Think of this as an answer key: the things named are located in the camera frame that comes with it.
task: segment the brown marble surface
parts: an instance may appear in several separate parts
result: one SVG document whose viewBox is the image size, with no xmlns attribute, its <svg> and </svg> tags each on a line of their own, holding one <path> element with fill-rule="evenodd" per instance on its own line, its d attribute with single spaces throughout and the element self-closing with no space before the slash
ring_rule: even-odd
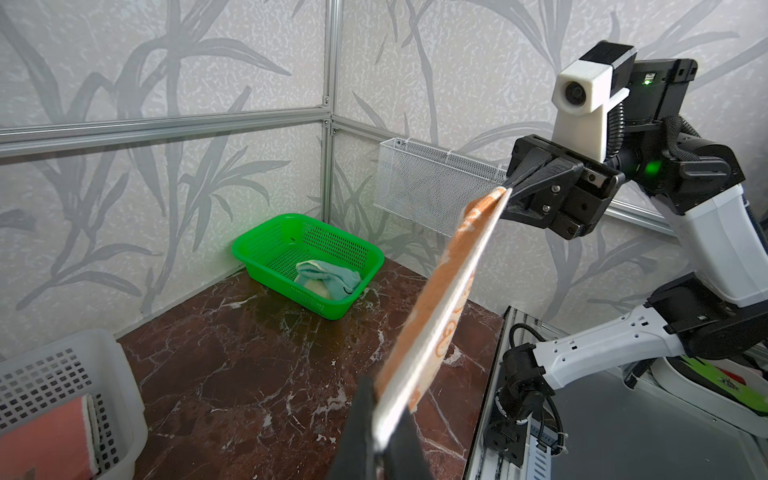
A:
<svg viewBox="0 0 768 480">
<path fill-rule="evenodd" d="M 135 478 L 324 478 L 358 376 L 375 375 L 424 284 L 387 260 L 331 322 L 241 271 L 122 337 L 149 425 Z M 419 403 L 436 479 L 463 475 L 501 327 L 467 303 Z"/>
</svg>

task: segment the green indicator light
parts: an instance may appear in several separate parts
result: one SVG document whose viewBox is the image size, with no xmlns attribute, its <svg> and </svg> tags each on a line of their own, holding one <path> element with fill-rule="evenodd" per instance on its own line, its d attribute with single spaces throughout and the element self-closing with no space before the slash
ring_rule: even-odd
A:
<svg viewBox="0 0 768 480">
<path fill-rule="evenodd" d="M 648 162 L 648 165 L 645 166 L 645 176 L 656 177 L 659 170 L 661 170 L 661 160 L 650 161 Z"/>
</svg>

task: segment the wall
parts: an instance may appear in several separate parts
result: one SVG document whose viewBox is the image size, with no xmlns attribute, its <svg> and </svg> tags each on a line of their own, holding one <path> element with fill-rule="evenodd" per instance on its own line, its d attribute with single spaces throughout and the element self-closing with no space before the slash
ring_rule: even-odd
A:
<svg viewBox="0 0 768 480">
<path fill-rule="evenodd" d="M 318 105 L 324 9 L 3 2 L 1 122 Z M 10 159 L 0 167 L 0 356 L 81 329 L 133 328 L 236 269 L 230 246 L 244 231 L 286 212 L 316 216 L 320 134 L 307 124 Z"/>
<path fill-rule="evenodd" d="M 637 45 L 639 58 L 692 57 L 700 73 L 682 114 L 734 149 L 762 213 L 768 105 L 755 86 L 768 73 L 767 15 L 764 2 L 727 0 L 347 2 L 336 113 L 505 164 L 517 137 L 551 133 L 555 75 L 597 41 Z M 376 142 L 341 133 L 335 149 L 334 223 L 431 273 L 447 239 L 372 205 Z M 632 189 L 621 198 L 649 204 Z M 628 311 L 687 271 L 674 238 L 610 217 L 571 242 L 502 222 L 471 298 L 574 332 Z"/>
</svg>

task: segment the basket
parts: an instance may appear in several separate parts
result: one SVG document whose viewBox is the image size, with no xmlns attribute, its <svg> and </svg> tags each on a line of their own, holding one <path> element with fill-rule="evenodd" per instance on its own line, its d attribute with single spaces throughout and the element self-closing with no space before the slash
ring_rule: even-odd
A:
<svg viewBox="0 0 768 480">
<path fill-rule="evenodd" d="M 384 253 L 375 245 L 306 215 L 278 215 L 244 233 L 232 254 L 245 263 L 248 275 L 328 320 L 340 319 L 379 268 Z M 329 300 L 294 282 L 296 264 L 322 260 L 360 274 L 362 281 L 344 300 Z"/>
<path fill-rule="evenodd" d="M 506 171 L 498 166 L 391 138 L 379 147 L 373 204 L 450 237 L 467 204 L 505 180 Z"/>
<path fill-rule="evenodd" d="M 90 393 L 104 480 L 130 480 L 147 443 L 144 403 L 123 349 L 103 329 L 85 330 L 0 363 L 0 435 Z"/>
</svg>

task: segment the red object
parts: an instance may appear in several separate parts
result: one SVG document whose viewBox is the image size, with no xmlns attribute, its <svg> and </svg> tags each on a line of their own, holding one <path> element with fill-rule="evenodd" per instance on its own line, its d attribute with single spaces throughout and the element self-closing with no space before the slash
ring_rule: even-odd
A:
<svg viewBox="0 0 768 480">
<path fill-rule="evenodd" d="M 744 379 L 744 377 L 738 376 L 736 373 L 729 372 L 728 370 L 723 370 L 720 367 L 717 367 L 717 369 L 720 370 L 722 373 L 725 373 L 726 375 L 728 375 L 730 378 L 736 380 L 738 383 L 742 385 L 746 385 L 746 380 Z"/>
<path fill-rule="evenodd" d="M 88 397 L 0 437 L 0 480 L 88 480 L 96 475 Z"/>
</svg>

